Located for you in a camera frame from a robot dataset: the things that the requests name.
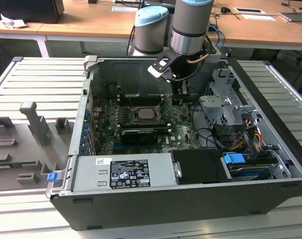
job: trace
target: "white paper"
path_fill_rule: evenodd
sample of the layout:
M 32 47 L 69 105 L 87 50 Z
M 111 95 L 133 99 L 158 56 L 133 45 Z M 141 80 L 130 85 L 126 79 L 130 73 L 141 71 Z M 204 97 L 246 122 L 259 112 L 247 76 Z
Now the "white paper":
M 112 11 L 121 11 L 121 12 L 137 12 L 137 7 L 127 7 L 127 6 L 113 6 Z
M 262 21 L 276 21 L 271 16 L 260 16 L 260 15 L 249 15 L 249 14 L 242 14 L 242 16 L 246 20 L 262 20 Z
M 19 19 L 19 20 L 12 20 L 10 18 L 7 18 L 5 16 L 3 16 L 2 14 L 1 15 L 1 20 L 0 22 L 7 28 L 10 28 L 10 29 L 14 29 L 15 27 L 25 27 L 27 26 L 26 23 Z

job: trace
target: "white sticker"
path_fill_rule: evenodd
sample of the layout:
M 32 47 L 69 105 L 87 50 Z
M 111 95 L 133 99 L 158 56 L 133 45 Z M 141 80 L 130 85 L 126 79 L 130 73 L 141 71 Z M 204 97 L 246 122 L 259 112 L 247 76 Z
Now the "white sticker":
M 96 158 L 96 165 L 110 165 L 112 158 Z

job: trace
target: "warning label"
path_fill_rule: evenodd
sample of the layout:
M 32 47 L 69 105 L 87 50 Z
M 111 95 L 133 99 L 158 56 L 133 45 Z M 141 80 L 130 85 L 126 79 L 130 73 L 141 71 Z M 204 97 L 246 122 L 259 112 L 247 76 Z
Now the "warning label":
M 148 160 L 111 161 L 110 187 L 150 187 Z

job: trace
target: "circuit board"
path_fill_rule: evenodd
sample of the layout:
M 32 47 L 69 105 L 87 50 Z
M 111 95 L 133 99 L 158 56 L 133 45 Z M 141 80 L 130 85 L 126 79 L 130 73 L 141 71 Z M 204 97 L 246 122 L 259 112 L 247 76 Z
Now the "circuit board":
M 154 107 L 120 106 L 116 100 L 100 99 L 97 104 L 99 113 L 96 113 L 95 118 L 97 155 L 166 153 L 172 149 L 200 148 L 198 136 L 190 123 L 190 104 L 173 106 L 171 98 L 167 97 L 161 105 Z M 154 115 L 159 114 L 157 122 L 169 125 L 169 132 L 159 134 L 157 142 L 153 145 L 123 145 L 119 137 L 122 130 L 120 123 L 126 126 L 136 118 L 147 117 L 152 112 Z M 142 119 L 140 122 L 143 125 L 149 121 Z

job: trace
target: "blue tab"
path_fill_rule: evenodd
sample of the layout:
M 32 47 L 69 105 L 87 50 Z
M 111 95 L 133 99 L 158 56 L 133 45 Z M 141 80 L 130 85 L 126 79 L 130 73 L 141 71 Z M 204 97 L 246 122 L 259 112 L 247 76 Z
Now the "blue tab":
M 60 182 L 60 173 L 48 173 L 47 182 Z
M 241 153 L 228 153 L 224 156 L 226 164 L 229 163 L 245 163 L 245 159 Z

